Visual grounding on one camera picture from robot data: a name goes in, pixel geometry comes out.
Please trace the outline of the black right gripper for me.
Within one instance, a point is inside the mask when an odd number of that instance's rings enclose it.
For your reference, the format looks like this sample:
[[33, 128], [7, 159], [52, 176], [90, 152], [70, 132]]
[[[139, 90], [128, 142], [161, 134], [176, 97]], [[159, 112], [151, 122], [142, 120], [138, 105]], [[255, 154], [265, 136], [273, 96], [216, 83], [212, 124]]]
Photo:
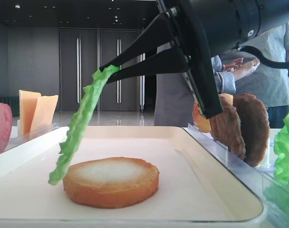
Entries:
[[107, 83], [157, 74], [183, 73], [194, 100], [207, 119], [223, 111], [214, 79], [209, 44], [204, 27], [191, 0], [158, 0], [159, 11], [143, 33], [115, 59], [100, 67], [116, 67], [172, 41], [144, 61], [113, 73]]

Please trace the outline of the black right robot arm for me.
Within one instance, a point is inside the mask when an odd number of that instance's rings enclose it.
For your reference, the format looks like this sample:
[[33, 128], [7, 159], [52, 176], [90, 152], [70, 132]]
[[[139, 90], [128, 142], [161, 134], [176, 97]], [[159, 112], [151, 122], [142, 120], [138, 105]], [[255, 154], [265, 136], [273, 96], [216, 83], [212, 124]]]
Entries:
[[211, 58], [229, 49], [248, 52], [266, 66], [288, 69], [289, 62], [267, 59], [245, 42], [289, 22], [289, 0], [159, 0], [160, 13], [110, 65], [120, 67], [169, 43], [171, 47], [120, 69], [109, 83], [135, 76], [182, 73], [206, 118], [222, 112]]

